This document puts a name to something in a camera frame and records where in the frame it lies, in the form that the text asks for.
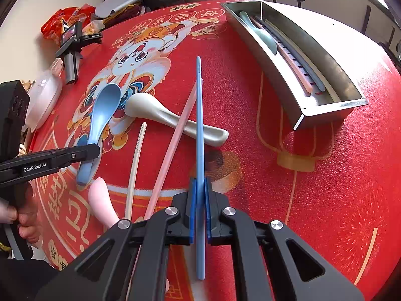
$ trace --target white wall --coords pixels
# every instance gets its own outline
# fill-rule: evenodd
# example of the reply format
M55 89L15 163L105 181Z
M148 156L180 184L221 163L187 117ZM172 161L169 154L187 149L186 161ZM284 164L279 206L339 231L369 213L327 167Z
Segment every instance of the white wall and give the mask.
M79 7L84 3L95 6L101 1L18 0L0 27L0 82L15 79L33 80L39 71L51 64L57 47L51 41L41 38L40 28L56 10ZM296 5L293 0L277 1ZM368 4L372 7L372 12L366 35L376 42L387 42L394 24L367 0L306 0L302 7L360 31ZM397 28L391 45L392 51L395 52L395 45L400 39L401 31Z

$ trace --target red plastic bag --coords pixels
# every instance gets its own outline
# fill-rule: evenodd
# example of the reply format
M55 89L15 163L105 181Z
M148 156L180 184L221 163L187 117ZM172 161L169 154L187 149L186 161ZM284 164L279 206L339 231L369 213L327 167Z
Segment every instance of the red plastic bag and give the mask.
M43 37L53 40L57 45L60 45L63 22L71 26L79 20L83 23L82 27L85 27L91 21L91 13L94 12L95 8L89 4L84 4L81 8L70 7L63 10L60 9L42 26L41 32Z

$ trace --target human hand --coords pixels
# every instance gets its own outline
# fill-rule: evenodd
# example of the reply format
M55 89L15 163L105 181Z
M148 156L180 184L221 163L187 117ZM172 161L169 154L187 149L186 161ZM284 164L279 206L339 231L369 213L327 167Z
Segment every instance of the human hand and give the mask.
M3 200L0 203L0 223L12 223L17 218L19 221L18 232L23 239L29 243L36 243L39 240L40 231L37 225L38 208L33 199L31 184L27 185L25 192L25 204L20 209L8 205Z

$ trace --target metal tray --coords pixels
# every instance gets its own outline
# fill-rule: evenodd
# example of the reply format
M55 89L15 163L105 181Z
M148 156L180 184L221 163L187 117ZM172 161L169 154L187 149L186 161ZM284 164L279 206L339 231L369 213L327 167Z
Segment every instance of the metal tray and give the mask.
M293 130L345 119L355 107L368 104L359 86L351 81L333 57L305 30L266 2L242 1L221 5L226 11L227 21L248 45L270 79ZM317 79L325 83L326 90L320 91L317 85L313 85L312 93L307 93L283 56L280 53L274 55L242 21L239 17L241 11L266 20L270 33L282 35L286 38L285 44L291 42L290 47L299 51L304 57L303 62L307 61L307 67L314 69L314 77L318 74ZM299 68L312 83L307 71L302 66Z

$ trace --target round table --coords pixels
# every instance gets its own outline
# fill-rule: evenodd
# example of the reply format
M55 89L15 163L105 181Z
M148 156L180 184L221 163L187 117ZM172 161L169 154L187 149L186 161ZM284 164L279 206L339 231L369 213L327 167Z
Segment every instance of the round table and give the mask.
M132 158L143 119L124 114L136 92L154 95L180 114L203 65L204 123L230 133L221 148L205 147L213 189L257 221L283 220L370 300L400 257L401 79L386 53L359 32L325 16L270 5L309 32L358 84L369 105L343 122L292 131L269 78L225 20L206 1L157 10L103 32L103 44L83 49L79 81L65 86L38 131L34 151L76 145L89 133L96 87L117 83L124 96L104 129L93 179L105 179L121 218ZM127 55L141 56L126 62ZM195 120L195 107L190 119ZM146 121L133 207L144 215L173 129ZM182 136L156 210L188 188L196 141ZM43 249L64 268L103 232L91 214L88 187L75 183L78 164L35 180ZM192 247L171 247L166 300L235 298L228 246L207 247L206 280L196 281Z

